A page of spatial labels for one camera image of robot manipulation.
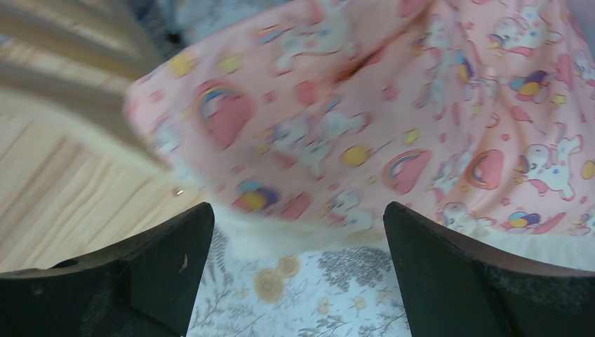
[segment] white floral sheet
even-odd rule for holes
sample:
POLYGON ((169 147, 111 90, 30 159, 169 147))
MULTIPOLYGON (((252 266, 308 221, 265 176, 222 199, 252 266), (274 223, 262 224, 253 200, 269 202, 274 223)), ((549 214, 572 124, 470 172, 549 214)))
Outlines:
POLYGON ((373 249, 253 262, 215 231, 189 337, 411 336, 392 260, 373 249))

